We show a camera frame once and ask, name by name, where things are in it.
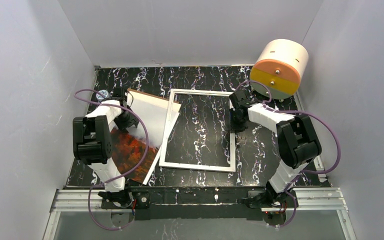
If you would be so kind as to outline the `brown frame backing board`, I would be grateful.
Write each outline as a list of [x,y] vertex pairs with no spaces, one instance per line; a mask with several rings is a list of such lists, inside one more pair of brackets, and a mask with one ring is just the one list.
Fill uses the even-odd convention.
[[131,179],[147,185],[160,159],[169,100],[132,89],[129,92],[131,95],[128,96],[128,105],[142,119],[149,137],[146,159],[135,170]]

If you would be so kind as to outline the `white picture frame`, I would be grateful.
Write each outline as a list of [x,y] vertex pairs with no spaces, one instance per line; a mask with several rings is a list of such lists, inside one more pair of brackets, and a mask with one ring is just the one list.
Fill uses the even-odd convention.
[[201,165],[201,164],[189,164],[189,163],[176,163],[176,162],[166,162],[166,152],[167,152],[167,144],[168,138],[171,134],[172,129],[170,126],[172,125],[171,116],[172,116],[172,108],[174,104],[175,95],[200,95],[200,96],[215,96],[215,97],[229,97],[233,92],[228,91],[213,91],[213,90],[196,90],[196,89],[180,89],[180,88],[172,88],[169,91],[169,99],[167,105],[167,112],[165,117],[164,124],[164,132],[162,144],[159,149],[160,157],[159,157],[159,166],[165,168],[176,168],[176,169],[190,169],[190,170],[198,170],[198,171],[211,171],[211,172],[226,172],[226,173],[234,173],[236,172],[236,134],[234,132],[229,133],[229,160],[230,165],[227,166],[215,166],[215,165]]

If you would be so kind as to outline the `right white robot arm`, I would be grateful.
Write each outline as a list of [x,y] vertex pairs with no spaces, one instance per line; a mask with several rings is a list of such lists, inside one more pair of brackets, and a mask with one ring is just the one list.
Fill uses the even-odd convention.
[[280,163],[266,184],[273,194],[289,190],[293,179],[322,152],[320,141],[309,116],[287,114],[251,99],[238,90],[229,96],[232,107],[230,129],[235,133],[247,129],[248,123],[259,124],[277,136]]

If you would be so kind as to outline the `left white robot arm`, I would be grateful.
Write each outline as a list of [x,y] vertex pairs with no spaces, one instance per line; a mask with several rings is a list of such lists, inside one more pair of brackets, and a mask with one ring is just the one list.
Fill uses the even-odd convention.
[[126,87],[116,87],[112,94],[96,93],[101,100],[96,109],[72,121],[73,154],[97,174],[107,192],[116,193],[124,190],[126,179],[112,159],[111,131],[136,128],[139,120],[128,105],[134,98],[128,97]]

